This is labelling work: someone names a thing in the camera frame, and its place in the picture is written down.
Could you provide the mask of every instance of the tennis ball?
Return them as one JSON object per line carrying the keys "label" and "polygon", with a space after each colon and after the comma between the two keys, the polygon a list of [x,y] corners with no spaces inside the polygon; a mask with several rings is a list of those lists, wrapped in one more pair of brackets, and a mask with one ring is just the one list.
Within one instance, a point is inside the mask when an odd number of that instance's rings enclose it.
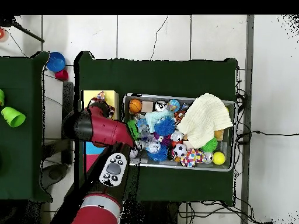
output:
{"label": "tennis ball", "polygon": [[222,165],[225,162],[225,156],[221,152],[215,152],[213,154],[213,163],[216,165]]}

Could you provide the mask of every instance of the orange ball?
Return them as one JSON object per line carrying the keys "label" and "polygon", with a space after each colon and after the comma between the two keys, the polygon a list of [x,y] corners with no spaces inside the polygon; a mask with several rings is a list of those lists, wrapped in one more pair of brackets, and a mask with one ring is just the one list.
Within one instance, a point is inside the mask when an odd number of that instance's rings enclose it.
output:
{"label": "orange ball", "polygon": [[133,114],[139,113],[142,109],[142,102],[140,100],[131,100],[129,104],[130,112]]}

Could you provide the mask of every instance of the white towel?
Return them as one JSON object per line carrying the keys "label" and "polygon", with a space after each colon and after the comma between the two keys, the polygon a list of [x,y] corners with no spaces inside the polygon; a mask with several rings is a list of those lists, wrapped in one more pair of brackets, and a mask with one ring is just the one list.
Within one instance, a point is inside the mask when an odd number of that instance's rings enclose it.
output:
{"label": "white towel", "polygon": [[214,131],[231,126],[224,103],[218,97],[205,93],[188,108],[178,124],[178,130],[188,136],[195,149],[199,149],[214,137]]}

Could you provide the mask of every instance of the plastic bin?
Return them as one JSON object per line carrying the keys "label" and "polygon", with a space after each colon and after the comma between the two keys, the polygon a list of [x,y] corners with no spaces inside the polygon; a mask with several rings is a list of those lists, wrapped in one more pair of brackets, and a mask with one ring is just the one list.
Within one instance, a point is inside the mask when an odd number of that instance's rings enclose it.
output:
{"label": "plastic bin", "polygon": [[[145,100],[148,102],[156,102],[158,100],[164,100],[166,102],[170,101],[171,99],[176,99],[179,101],[180,105],[186,103],[191,105],[194,98],[184,98],[184,97],[170,97],[170,96],[157,96],[157,95],[148,95],[148,94],[131,94],[128,93],[123,98],[123,116],[122,120],[127,122],[133,119],[133,116],[128,112],[128,105],[130,100],[138,99],[138,100]],[[170,169],[193,169],[193,170],[209,170],[209,171],[219,171],[219,172],[228,172],[234,166],[234,154],[235,154],[235,137],[236,133],[236,125],[235,120],[237,119],[237,107],[238,105],[233,101],[222,101],[224,105],[228,108],[229,115],[233,126],[224,130],[223,141],[218,141],[218,146],[216,151],[220,151],[225,155],[225,163],[222,165],[215,165],[214,163],[204,164],[198,163],[195,167],[184,167],[179,162],[174,162],[171,160],[166,160],[163,162],[156,162],[151,160],[147,156],[147,151],[143,150],[141,154],[135,158],[130,159],[130,165],[135,166],[136,164],[140,164],[140,166],[146,167],[163,167],[163,168],[170,168]]]}

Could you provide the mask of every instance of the dark green tablecloth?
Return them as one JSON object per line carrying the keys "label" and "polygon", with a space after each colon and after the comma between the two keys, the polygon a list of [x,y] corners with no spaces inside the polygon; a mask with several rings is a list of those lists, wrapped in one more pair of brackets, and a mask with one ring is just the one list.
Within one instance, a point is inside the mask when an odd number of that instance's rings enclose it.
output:
{"label": "dark green tablecloth", "polygon": [[51,196],[40,186],[41,80],[48,58],[48,52],[33,58],[0,57],[4,107],[13,107],[26,116],[22,125],[11,128],[0,115],[0,200],[51,201]]}
{"label": "dark green tablecloth", "polygon": [[[179,62],[105,60],[93,59],[89,52],[81,52],[76,57],[74,68],[75,91],[115,90],[120,96],[120,109],[126,93],[195,98],[209,92],[221,100],[236,100],[235,59]],[[137,188],[137,173],[136,167],[130,167],[127,195]],[[137,194],[140,201],[223,200],[232,205],[232,194],[233,170],[140,168]]]}

